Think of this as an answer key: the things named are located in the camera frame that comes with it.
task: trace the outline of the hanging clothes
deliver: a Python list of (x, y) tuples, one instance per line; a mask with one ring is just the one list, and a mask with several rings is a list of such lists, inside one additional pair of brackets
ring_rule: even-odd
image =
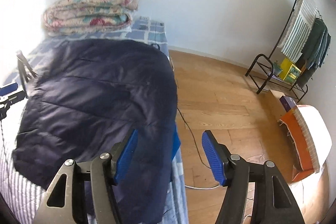
[(311, 33), (302, 49), (302, 55), (296, 62), (296, 66), (303, 70), (296, 83), (303, 88), (309, 79), (322, 67), (331, 43), (331, 36), (323, 20), (316, 18)]
[(315, 71), (318, 69), (318, 65), (314, 64), (311, 66), (310, 69), (306, 69), (297, 79), (296, 84), (299, 85), (302, 89), (305, 87), (305, 85), (308, 83), (309, 79), (312, 78)]
[(306, 60), (306, 68), (310, 69), (313, 64), (321, 67), (330, 46), (331, 36), (328, 28), (320, 18), (315, 19), (305, 46), (302, 49), (302, 58)]
[(314, 0), (297, 0), (286, 34), (279, 43), (281, 52), (295, 63), (305, 45), (316, 18)]

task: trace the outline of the baseboard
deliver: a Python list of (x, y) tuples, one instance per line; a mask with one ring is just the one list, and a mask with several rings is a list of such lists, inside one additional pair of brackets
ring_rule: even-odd
[(188, 49), (188, 48), (182, 48), (182, 47), (176, 47), (176, 46), (168, 45), (168, 49), (170, 49), (172, 51), (186, 52), (186, 53), (195, 54), (195, 55), (199, 55), (199, 56), (209, 57), (209, 58), (212, 58), (212, 59), (216, 59), (216, 60), (224, 61), (226, 63), (233, 64), (233, 65), (236, 65), (236, 66), (240, 66), (240, 67), (243, 67), (243, 68), (246, 68), (246, 69), (249, 68), (249, 66), (247, 66), (243, 63), (233, 61), (231, 59), (223, 58), (221, 56), (217, 56), (217, 55), (213, 55), (213, 54), (208, 54), (208, 53), (205, 53), (205, 52), (199, 52), (199, 51), (191, 50), (191, 49)]

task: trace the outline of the sunlight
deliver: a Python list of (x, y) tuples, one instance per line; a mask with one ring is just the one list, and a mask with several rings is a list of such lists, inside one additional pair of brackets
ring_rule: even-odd
[(43, 39), (43, 0), (0, 0), (0, 78), (16, 66), (15, 53), (28, 54)]

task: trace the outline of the purple box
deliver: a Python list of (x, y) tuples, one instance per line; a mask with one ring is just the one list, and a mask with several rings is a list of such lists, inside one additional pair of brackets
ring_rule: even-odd
[(293, 107), (296, 106), (296, 103), (292, 97), (289, 96), (282, 96), (280, 98), (280, 102), (283, 105), (286, 112), (290, 111)]

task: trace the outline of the floral blanket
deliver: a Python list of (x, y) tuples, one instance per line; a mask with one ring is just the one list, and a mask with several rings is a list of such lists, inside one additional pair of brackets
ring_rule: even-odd
[(118, 31), (130, 26), (139, 0), (59, 0), (43, 14), (49, 35)]

